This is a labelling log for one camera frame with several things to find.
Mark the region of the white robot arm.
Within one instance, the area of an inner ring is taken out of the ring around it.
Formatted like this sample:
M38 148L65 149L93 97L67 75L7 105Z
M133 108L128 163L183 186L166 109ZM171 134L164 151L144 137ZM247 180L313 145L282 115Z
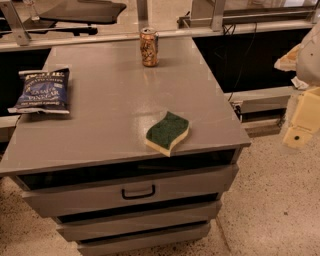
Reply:
M308 85L298 97L296 110L283 138L286 146L302 148L320 129L320 22L298 45L279 58L274 67L281 71L295 71L295 80Z

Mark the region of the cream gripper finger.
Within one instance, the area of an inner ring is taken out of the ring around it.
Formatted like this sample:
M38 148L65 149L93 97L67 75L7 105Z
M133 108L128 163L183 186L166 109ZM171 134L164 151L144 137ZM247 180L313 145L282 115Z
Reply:
M274 64L274 67L280 71L295 71L297 55L300 49L300 45L294 46L285 55L280 57Z
M298 97L298 104L283 143L299 149L306 145L320 129L320 88L312 88Z

